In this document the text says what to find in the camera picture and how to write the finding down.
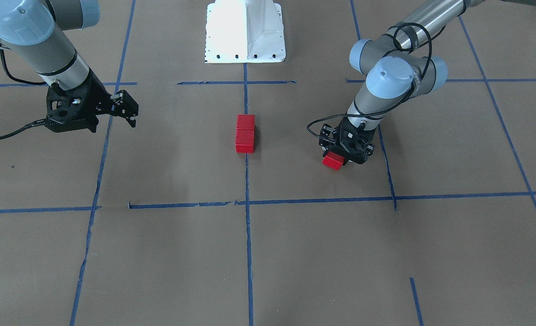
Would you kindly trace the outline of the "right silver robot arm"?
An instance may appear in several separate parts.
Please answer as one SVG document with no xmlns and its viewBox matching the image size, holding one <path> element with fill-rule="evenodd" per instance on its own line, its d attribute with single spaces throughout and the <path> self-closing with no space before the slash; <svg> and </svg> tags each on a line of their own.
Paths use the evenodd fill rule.
<svg viewBox="0 0 536 326">
<path fill-rule="evenodd" d="M 98 116 L 109 114 L 136 126 L 139 105 L 125 90 L 110 94 L 65 35 L 100 20 L 96 0 L 0 0 L 0 57 L 13 50 L 48 85 L 47 114 L 22 130 L 46 126 L 60 133 L 96 132 Z"/>
</svg>

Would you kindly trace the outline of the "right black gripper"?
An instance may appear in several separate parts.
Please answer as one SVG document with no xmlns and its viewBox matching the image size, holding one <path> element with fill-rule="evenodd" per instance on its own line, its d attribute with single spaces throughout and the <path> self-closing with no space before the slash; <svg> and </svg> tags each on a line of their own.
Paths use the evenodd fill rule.
<svg viewBox="0 0 536 326">
<path fill-rule="evenodd" d="M 135 128 L 139 115 L 139 104 L 128 91 L 120 90 L 111 96 L 94 72 L 89 72 L 83 83 L 71 90 L 58 85 L 48 87 L 46 105 L 45 126 L 56 133 L 80 129 L 94 133 L 99 123 L 97 115 L 108 110 L 110 115 L 124 118 Z"/>
</svg>

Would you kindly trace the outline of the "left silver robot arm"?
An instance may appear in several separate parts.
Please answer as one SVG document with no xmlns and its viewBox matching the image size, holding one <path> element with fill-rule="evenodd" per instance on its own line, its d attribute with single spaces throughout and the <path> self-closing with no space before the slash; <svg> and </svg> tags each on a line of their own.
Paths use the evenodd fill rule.
<svg viewBox="0 0 536 326">
<path fill-rule="evenodd" d="M 433 56 L 433 40 L 444 27 L 479 0 L 428 0 L 378 39 L 361 39 L 349 53 L 365 82 L 338 126 L 324 124 L 317 134 L 323 165 L 340 169 L 363 164 L 373 154 L 375 131 L 393 109 L 429 94 L 448 78 L 446 62 Z"/>
</svg>

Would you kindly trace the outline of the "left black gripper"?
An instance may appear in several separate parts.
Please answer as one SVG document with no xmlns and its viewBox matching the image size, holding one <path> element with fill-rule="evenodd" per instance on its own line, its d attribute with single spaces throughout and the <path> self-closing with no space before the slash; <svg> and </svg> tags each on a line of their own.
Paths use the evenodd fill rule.
<svg viewBox="0 0 536 326">
<path fill-rule="evenodd" d="M 336 126 L 323 125 L 319 133 L 319 145 L 325 151 L 332 151 L 357 164 L 365 163 L 373 154 L 371 130 L 364 130 L 364 124 L 353 126 L 348 118 L 343 118 Z"/>
</svg>

